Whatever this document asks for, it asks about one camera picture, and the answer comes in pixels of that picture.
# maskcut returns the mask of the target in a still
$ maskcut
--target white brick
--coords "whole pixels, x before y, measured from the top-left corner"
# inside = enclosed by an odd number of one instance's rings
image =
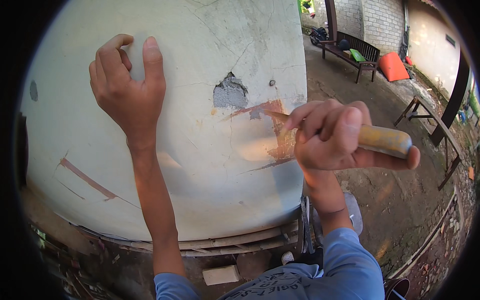
[[[208,286],[227,282],[237,282],[240,274],[236,265],[227,265],[220,268],[205,269],[202,271],[205,284]]]

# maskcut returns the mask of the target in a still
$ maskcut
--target wooden bench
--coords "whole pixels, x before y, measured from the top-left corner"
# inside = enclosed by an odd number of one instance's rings
[[[366,59],[366,61],[356,62],[353,58],[348,58],[343,55],[343,51],[338,47],[338,43],[341,40],[347,40],[350,44],[351,49],[358,50],[361,55]],[[375,73],[377,72],[377,61],[380,55],[380,50],[370,45],[369,43],[362,41],[359,38],[348,35],[346,33],[337,31],[336,32],[336,41],[320,41],[320,47],[322,48],[322,58],[325,59],[325,51],[333,53],[348,62],[355,68],[359,70],[357,74],[357,80],[355,83],[359,83],[360,75],[363,71],[372,71],[372,82],[375,78]]]
[[[413,110],[411,113],[408,113],[408,111],[412,108],[412,106],[415,104],[413,107]],[[419,106],[422,105],[423,108],[428,112],[428,115],[418,115],[417,109]],[[413,100],[410,102],[410,104],[407,106],[407,108],[402,112],[400,117],[395,121],[394,126],[396,127],[400,121],[403,118],[408,118],[410,121],[413,118],[432,118],[434,119],[437,124],[440,126],[442,131],[444,132],[444,139],[445,139],[445,165],[446,165],[446,171],[445,171],[445,177],[442,183],[438,186],[438,190],[441,190],[444,185],[447,183],[448,179],[452,176],[453,172],[455,172],[456,167],[458,164],[463,160],[463,153],[462,149],[460,146],[456,143],[455,138],[453,137],[452,133],[450,130],[445,126],[443,123],[442,119],[435,114],[435,111],[433,108],[420,96],[414,96]],[[456,157],[452,161],[452,163],[449,165],[448,164],[448,142],[452,144],[452,148],[456,153]]]

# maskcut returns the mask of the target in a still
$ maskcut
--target window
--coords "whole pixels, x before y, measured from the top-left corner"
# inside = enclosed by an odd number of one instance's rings
[[[315,12],[315,8],[313,6],[313,0],[299,0],[299,1],[300,1],[300,8],[302,13]]]
[[[449,36],[449,35],[445,35],[445,39],[447,40],[447,42],[449,42],[450,44],[452,44],[452,45],[453,45],[453,47],[455,47],[455,40],[454,40],[454,39],[452,39],[452,37],[451,37],[451,36]]]

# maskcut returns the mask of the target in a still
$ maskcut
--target yellow handle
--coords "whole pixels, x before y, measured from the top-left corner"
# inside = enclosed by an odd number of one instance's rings
[[[412,139],[403,131],[370,125],[360,129],[359,147],[364,149],[406,159],[411,146]]]

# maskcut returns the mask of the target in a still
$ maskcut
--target shoe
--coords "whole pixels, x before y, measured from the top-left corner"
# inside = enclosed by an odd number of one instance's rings
[[[286,265],[293,261],[295,261],[295,258],[293,257],[293,253],[291,251],[287,251],[282,255],[282,265]]]

